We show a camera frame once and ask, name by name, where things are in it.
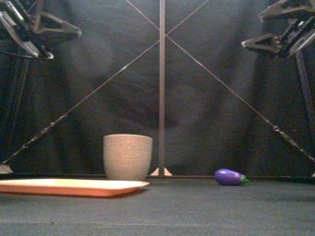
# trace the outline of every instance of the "purple eggplant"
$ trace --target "purple eggplant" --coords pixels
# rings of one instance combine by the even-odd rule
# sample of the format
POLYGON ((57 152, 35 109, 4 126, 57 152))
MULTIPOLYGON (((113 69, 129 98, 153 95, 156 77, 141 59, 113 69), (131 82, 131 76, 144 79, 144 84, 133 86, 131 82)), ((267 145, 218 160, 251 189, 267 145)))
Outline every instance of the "purple eggplant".
POLYGON ((243 174, 228 169, 218 170, 215 172, 214 178, 222 185, 230 185, 230 186, 238 186, 248 182, 243 174))

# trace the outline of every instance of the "gray floor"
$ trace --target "gray floor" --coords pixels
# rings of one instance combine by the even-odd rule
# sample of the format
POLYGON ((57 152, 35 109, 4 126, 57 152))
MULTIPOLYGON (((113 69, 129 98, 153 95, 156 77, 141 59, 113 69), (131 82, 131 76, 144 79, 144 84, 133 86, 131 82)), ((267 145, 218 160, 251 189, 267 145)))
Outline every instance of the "gray floor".
POLYGON ((315 235, 312 184, 155 180, 109 198, 0 194, 0 234, 315 235))

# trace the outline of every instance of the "tray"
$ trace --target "tray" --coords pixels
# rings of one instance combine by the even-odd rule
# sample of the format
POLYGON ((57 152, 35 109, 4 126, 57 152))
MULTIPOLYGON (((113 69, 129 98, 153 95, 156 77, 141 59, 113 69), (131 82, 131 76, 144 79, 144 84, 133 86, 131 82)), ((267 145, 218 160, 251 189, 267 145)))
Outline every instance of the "tray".
POLYGON ((35 195, 112 196, 127 194, 147 186, 148 182, 24 179, 0 181, 0 192, 35 195))

